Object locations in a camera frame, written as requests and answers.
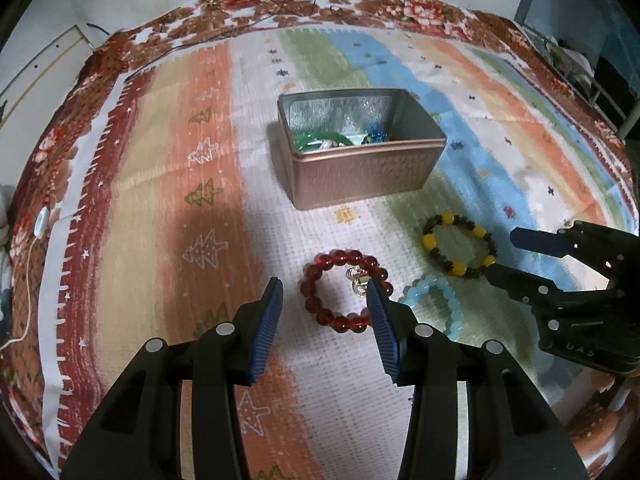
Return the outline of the blue metal rack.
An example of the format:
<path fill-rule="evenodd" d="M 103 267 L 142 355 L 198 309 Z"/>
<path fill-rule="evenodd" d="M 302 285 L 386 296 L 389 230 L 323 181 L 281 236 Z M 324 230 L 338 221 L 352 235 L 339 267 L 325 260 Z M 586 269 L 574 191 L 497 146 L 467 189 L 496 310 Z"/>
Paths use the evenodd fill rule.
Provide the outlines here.
<path fill-rule="evenodd" d="M 612 100 L 612 122 L 622 136 L 639 137 L 638 4 L 623 0 L 521 0 L 515 21 L 559 46 L 584 56 L 592 78 Z"/>

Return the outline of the gold ring charm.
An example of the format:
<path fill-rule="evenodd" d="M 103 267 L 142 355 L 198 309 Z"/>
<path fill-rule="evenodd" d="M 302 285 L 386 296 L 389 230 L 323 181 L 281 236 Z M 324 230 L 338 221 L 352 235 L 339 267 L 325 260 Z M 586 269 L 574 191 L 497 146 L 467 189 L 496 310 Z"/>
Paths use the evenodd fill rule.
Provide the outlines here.
<path fill-rule="evenodd" d="M 358 297 L 366 296 L 368 281 L 370 280 L 368 272 L 359 266 L 352 266 L 346 271 L 345 275 L 350 284 L 352 284 L 354 294 Z"/>

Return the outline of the striped colourful mat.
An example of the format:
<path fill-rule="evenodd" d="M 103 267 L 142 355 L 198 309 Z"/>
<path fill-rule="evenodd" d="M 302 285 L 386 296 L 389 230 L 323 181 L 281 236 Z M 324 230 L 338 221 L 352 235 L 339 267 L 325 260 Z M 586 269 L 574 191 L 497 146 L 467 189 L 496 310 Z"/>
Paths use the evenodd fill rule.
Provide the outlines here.
<path fill-rule="evenodd" d="M 300 210 L 277 102 L 326 89 L 406 90 L 446 145 L 420 190 Z M 576 220 L 638 228 L 623 166 L 596 128 L 560 107 L 514 55 L 390 30 L 253 32 L 168 56 L 118 84 L 72 163 L 52 218 L 38 313 L 44 445 L 62 466 L 142 344 L 200 336 L 260 296 L 284 306 L 265 374 L 238 392 L 257 479 L 390 479 L 411 392 L 383 370 L 371 333 L 338 334 L 306 311 L 305 266 L 335 249 L 378 259 L 397 297 L 422 289 L 421 321 L 464 342 L 502 341 L 563 422 L 612 385 L 537 347 L 530 311 L 483 280 L 446 278 L 422 226 L 464 214 L 503 264 L 566 289 L 605 279 L 572 259 L 511 246 L 511 230 Z"/>

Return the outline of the copper metal tin box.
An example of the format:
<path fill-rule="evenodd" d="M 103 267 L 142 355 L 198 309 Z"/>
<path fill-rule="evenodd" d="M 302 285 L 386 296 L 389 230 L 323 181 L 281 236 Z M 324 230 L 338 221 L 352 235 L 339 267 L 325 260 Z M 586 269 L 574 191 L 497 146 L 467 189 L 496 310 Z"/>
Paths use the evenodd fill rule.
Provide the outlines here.
<path fill-rule="evenodd" d="M 282 94 L 277 100 L 286 189 L 298 210 L 423 188 L 446 134 L 405 89 L 352 88 Z M 299 153 L 294 138 L 326 130 L 348 148 Z"/>

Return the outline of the white headboard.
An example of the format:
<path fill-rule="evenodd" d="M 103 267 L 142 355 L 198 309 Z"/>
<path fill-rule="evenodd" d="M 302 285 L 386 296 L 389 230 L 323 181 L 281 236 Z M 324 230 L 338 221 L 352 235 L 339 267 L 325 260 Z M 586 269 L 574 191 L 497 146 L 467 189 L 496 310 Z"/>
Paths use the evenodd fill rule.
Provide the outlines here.
<path fill-rule="evenodd" d="M 2 136 L 23 129 L 41 131 L 76 84 L 91 53 L 77 25 L 43 48 L 1 92 Z"/>

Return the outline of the green jade bangle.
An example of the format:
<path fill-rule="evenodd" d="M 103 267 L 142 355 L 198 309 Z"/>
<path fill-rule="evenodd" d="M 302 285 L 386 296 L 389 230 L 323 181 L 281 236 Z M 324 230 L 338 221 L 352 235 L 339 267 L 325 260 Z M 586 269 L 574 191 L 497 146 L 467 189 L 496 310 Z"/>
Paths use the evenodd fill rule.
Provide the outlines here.
<path fill-rule="evenodd" d="M 326 130 L 312 130 L 299 133 L 294 138 L 294 148 L 299 153 L 329 150 L 330 148 L 348 148 L 352 140 L 341 133 Z"/>

